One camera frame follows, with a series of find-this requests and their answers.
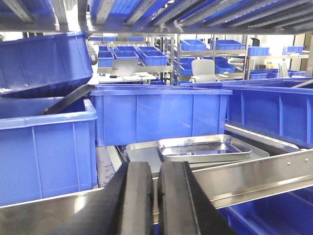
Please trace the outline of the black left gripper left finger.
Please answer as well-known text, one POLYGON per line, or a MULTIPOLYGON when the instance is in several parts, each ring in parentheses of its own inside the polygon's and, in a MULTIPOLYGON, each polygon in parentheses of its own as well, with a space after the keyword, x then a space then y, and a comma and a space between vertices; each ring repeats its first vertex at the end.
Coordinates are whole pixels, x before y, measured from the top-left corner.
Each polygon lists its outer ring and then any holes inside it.
POLYGON ((123 163, 73 219, 73 235, 152 235, 153 182, 147 162, 123 163))

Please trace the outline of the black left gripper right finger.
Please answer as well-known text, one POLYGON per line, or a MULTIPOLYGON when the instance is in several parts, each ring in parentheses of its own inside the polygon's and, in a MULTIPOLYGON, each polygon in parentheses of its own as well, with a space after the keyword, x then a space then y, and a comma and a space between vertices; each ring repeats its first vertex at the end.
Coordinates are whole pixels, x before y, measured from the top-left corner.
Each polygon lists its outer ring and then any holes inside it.
POLYGON ((187 162, 164 162, 157 183, 160 235, 235 235, 187 162))

